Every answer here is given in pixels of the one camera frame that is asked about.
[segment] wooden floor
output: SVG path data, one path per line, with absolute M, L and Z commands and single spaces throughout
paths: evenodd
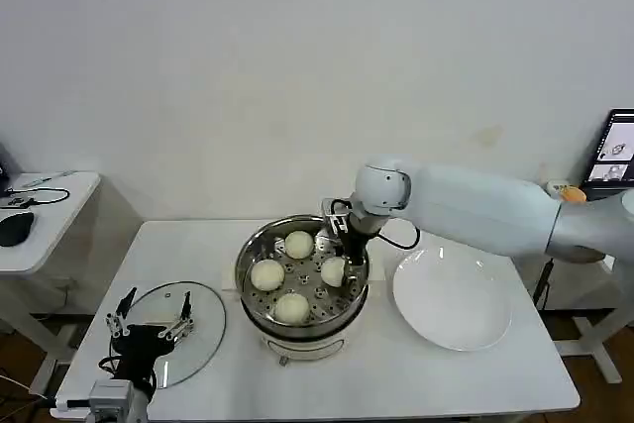
M 579 333 L 568 316 L 544 317 L 546 327 L 554 339 L 575 339 Z M 588 316 L 596 322 L 600 314 Z M 49 325 L 57 328 L 61 321 L 51 319 Z M 533 415 L 527 423 L 632 423 L 634 422 L 634 331 L 624 329 L 607 343 L 608 352 L 623 376 L 623 383 L 610 385 L 605 382 L 590 358 L 566 358 L 565 363 L 581 395 L 581 406 L 565 413 Z M 0 335 L 0 372 L 28 385 L 44 358 L 43 352 L 20 334 Z M 47 394 L 54 394 L 62 374 L 56 376 Z M 54 423 L 46 408 L 32 405 L 4 419 L 11 412 L 33 401 L 26 390 L 0 379 L 0 395 L 10 395 L 19 401 L 4 401 L 0 396 L 0 422 L 4 423 Z

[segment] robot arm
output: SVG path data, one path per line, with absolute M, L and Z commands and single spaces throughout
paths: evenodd
M 182 342 L 193 329 L 194 319 L 190 293 L 186 292 L 182 309 L 173 321 L 127 324 L 136 291 L 134 287 L 116 311 L 106 315 L 110 345 L 117 355 L 106 357 L 99 367 L 112 373 L 112 378 L 97 380 L 88 399 L 61 402 L 58 409 L 90 408 L 86 421 L 91 423 L 148 422 L 148 405 L 157 390 L 155 362 Z
M 598 251 L 631 260 L 634 190 L 578 204 L 538 185 L 443 165 L 377 159 L 359 170 L 349 222 L 370 236 L 390 218 L 496 255 Z

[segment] white plate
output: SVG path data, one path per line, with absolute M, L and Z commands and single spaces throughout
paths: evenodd
M 438 237 L 427 242 L 394 275 L 394 299 L 405 320 L 424 338 L 455 351 L 499 342 L 512 311 L 487 269 L 487 254 Z

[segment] table leg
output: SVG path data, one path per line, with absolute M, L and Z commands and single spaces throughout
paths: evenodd
M 595 326 L 585 318 L 575 317 L 573 320 L 581 332 L 581 337 L 576 341 L 555 341 L 555 346 L 562 357 L 592 356 L 608 383 L 620 383 L 621 375 L 603 343 L 633 319 L 632 302 L 615 309 Z
M 26 306 L 6 284 L 0 283 L 0 319 L 40 346 L 51 357 L 70 361 L 74 350 L 29 314 Z

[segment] white wall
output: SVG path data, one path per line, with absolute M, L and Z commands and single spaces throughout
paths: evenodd
M 0 142 L 27 170 L 100 171 L 148 219 L 313 211 L 376 152 L 567 176 L 634 96 L 632 0 L 0 0 L 0 16 Z

